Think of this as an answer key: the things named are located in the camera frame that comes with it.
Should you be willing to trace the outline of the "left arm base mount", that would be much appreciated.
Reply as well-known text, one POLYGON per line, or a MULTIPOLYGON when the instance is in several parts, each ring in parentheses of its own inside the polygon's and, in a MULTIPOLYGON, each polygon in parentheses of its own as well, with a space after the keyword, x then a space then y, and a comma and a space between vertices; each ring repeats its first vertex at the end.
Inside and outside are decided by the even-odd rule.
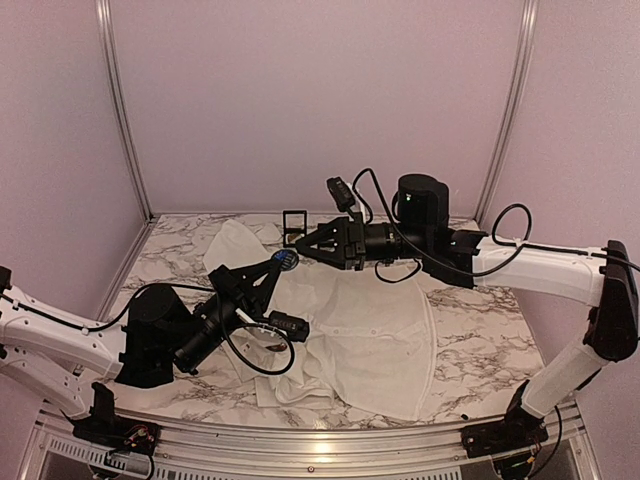
POLYGON ((116 451, 154 454, 160 427, 148 421, 123 417, 115 413, 114 393, 105 385, 93 382, 93 404, 83 419, 69 419, 73 435, 116 451))

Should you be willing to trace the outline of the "white button shirt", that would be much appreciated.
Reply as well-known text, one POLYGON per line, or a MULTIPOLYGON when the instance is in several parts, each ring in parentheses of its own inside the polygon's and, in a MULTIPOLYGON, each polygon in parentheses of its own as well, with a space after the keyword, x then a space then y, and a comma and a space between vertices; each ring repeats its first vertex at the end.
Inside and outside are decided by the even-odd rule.
POLYGON ((340 271, 302 262, 281 274, 270 307, 300 317, 310 334, 295 350, 273 352, 278 336, 232 334, 223 349, 241 381, 254 381, 261 407, 328 407, 335 397, 374 414, 415 421, 429 394, 436 354, 426 295, 400 265, 393 283, 374 270, 340 271))

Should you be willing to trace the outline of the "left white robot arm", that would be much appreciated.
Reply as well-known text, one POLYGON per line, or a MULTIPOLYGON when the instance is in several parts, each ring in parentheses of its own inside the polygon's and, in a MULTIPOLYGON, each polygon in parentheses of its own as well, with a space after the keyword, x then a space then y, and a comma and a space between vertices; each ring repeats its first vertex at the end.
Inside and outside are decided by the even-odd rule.
POLYGON ((214 269, 208 299, 188 308, 184 285, 154 282, 140 287, 119 314, 105 323, 37 301, 1 270, 1 371, 12 374, 57 405, 106 445, 125 438, 126 423, 109 408, 103 385, 72 379, 62 361, 79 364, 106 380, 139 389, 169 384, 174 373, 197 375, 200 364, 238 330, 261 330, 290 338, 266 312, 282 271, 272 258, 214 269))

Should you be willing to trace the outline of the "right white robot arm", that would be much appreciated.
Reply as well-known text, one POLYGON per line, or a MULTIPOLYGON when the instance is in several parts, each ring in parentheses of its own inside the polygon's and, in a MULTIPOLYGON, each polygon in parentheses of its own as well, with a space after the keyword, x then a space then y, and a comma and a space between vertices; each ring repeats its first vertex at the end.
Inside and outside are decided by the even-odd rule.
POLYGON ((327 188, 341 214, 296 241, 296 250, 306 257, 340 270, 412 258, 424 273, 447 285, 507 288, 585 309, 585 332, 512 397, 495 428, 502 446, 519 446, 533 433, 534 422, 541 422, 560 401, 606 365, 635 353, 639 268, 623 243, 562 247, 536 244, 527 237, 508 240, 495 231, 455 229, 450 225, 448 186, 426 174, 399 178, 393 198, 380 200, 383 222, 374 222, 369 206, 356 211, 364 199, 355 184, 332 177, 327 188))

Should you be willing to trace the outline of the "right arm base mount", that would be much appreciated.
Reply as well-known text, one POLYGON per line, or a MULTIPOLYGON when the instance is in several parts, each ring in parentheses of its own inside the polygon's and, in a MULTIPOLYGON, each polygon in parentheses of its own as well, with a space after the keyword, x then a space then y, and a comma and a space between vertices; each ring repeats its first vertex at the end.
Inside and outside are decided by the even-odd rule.
POLYGON ((522 406, 528 383, 525 381, 517 388, 502 419, 468 425, 461 430, 462 446, 469 458, 535 446, 549 438, 544 420, 526 412, 522 406))

